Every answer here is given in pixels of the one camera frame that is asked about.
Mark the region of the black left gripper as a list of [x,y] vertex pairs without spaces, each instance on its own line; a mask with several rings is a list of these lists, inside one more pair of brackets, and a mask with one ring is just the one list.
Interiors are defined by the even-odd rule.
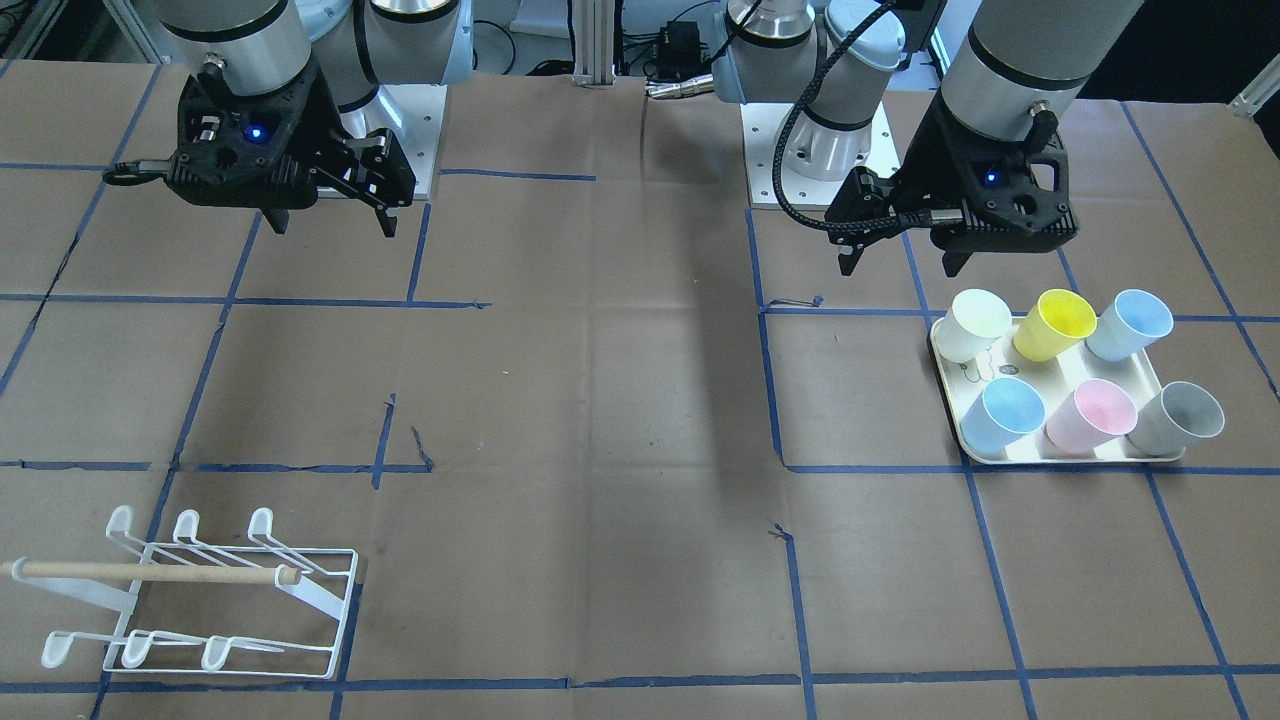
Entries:
[[851,170],[826,213],[828,223],[860,225],[828,233],[838,245],[840,274],[855,272],[869,243],[908,227],[931,229],[947,278],[975,252],[1052,252],[1074,238],[1059,117],[1044,102],[1021,117],[1030,127],[1014,140],[988,138],[936,97],[897,172],[881,178]]

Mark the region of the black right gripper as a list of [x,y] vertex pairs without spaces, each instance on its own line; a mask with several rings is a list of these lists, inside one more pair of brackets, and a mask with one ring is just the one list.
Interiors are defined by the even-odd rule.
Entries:
[[362,138],[342,124],[317,61],[280,88],[230,95],[209,68],[189,77],[177,108],[177,146],[165,184],[188,202],[256,208],[275,234],[289,210],[311,208],[321,188],[374,208],[385,238],[394,238],[399,208],[413,200],[416,176],[396,133]]

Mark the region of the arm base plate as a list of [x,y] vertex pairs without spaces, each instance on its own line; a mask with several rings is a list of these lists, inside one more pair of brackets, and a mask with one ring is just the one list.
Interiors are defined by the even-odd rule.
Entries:
[[439,85],[383,85],[361,108],[343,111],[343,127],[356,137],[392,129],[416,177],[413,197],[429,200],[439,167],[448,88]]
[[[772,159],[790,105],[755,102],[741,106],[742,138],[750,206],[777,209],[772,184]],[[865,167],[887,178],[900,161],[883,106],[868,126],[835,131],[800,115],[788,136],[781,178],[788,201],[804,211],[829,206],[854,167]]]

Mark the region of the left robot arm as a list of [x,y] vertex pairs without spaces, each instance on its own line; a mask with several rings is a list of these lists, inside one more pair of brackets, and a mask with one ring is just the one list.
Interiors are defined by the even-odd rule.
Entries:
[[721,100],[785,106],[765,195],[828,237],[844,275],[873,243],[924,228],[952,277],[979,252],[1052,252],[1076,236],[1059,126],[1139,6],[980,3],[887,176],[863,159],[872,122],[941,3],[722,1],[707,64]]

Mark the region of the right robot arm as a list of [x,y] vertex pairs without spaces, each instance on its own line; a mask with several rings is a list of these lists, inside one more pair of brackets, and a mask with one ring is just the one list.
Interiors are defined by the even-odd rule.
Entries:
[[370,206],[384,236],[419,179],[390,86],[472,73],[466,1],[163,1],[189,68],[175,150],[147,173],[189,204],[246,208],[283,233],[323,190]]

